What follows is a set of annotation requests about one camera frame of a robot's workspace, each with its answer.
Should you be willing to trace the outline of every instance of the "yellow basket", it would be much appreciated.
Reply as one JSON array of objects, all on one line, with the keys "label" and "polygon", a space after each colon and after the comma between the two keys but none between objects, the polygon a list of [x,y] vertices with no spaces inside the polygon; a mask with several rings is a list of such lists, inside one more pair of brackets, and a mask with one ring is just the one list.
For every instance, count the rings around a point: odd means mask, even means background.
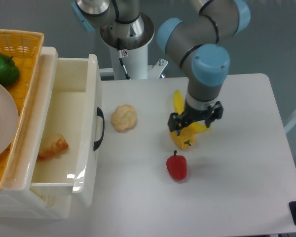
[{"label": "yellow basket", "polygon": [[13,97],[19,112],[16,134],[10,144],[0,154],[0,189],[14,158],[15,147],[24,120],[27,104],[34,84],[34,74],[38,57],[44,41],[44,34],[36,32],[0,30],[0,53],[13,56],[15,65],[20,70],[17,82],[6,89]]}]

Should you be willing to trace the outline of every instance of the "screw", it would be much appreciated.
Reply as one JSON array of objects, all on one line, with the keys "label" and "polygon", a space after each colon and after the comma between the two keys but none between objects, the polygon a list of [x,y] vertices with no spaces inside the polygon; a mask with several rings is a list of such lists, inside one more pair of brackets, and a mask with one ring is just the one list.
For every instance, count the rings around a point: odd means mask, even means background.
[{"label": "screw", "polygon": [[159,66],[162,66],[163,63],[164,63],[163,59],[160,58],[160,59],[159,59]]}]

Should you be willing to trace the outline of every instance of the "black handle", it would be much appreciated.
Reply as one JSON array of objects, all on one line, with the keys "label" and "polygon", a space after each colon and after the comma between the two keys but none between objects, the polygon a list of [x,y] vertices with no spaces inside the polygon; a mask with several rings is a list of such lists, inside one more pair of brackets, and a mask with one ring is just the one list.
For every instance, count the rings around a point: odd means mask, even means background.
[{"label": "black handle", "polygon": [[100,147],[100,145],[101,145],[101,143],[103,141],[103,138],[104,138],[104,128],[105,128],[105,125],[104,125],[105,124],[105,122],[104,122],[104,114],[103,114],[103,111],[99,107],[97,109],[97,115],[102,118],[102,120],[103,120],[103,126],[102,126],[102,135],[101,135],[101,138],[98,141],[95,141],[94,142],[94,144],[93,144],[93,151],[96,151]]}]

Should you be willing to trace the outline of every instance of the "yellow bell pepper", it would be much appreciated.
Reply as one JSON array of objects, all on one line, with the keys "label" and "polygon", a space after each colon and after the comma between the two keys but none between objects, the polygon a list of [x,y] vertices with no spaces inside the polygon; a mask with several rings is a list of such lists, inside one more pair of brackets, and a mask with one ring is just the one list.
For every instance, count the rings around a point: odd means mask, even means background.
[{"label": "yellow bell pepper", "polygon": [[170,136],[174,143],[181,149],[184,150],[190,146],[192,146],[195,142],[195,133],[190,127],[185,127],[181,130],[180,135],[177,133],[170,132]]}]

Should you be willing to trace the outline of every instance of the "red bell pepper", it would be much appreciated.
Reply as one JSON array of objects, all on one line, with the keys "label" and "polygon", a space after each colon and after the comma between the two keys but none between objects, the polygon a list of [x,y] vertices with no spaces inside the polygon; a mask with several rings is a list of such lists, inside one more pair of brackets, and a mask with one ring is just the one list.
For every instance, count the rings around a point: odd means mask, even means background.
[{"label": "red bell pepper", "polygon": [[187,175],[186,159],[184,156],[177,156],[177,151],[167,159],[167,169],[175,180],[183,180]]}]

